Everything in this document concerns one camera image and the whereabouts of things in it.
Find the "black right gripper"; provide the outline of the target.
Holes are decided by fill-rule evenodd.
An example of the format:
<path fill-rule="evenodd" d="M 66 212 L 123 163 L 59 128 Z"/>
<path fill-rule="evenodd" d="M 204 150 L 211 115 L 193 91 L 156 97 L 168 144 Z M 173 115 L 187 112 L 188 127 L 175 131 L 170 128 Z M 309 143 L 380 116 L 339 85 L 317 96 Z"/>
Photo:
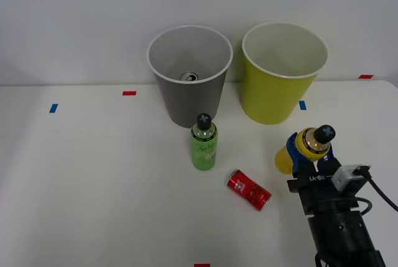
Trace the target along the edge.
<path fill-rule="evenodd" d="M 357 167 L 341 165 L 332 145 L 316 164 L 309 161 L 295 145 L 297 136 L 294 133 L 286 142 L 294 177 L 287 183 L 292 193 L 299 194 L 304 213 L 341 213 L 359 207 L 356 194 L 363 186 L 363 177 L 354 174 Z"/>

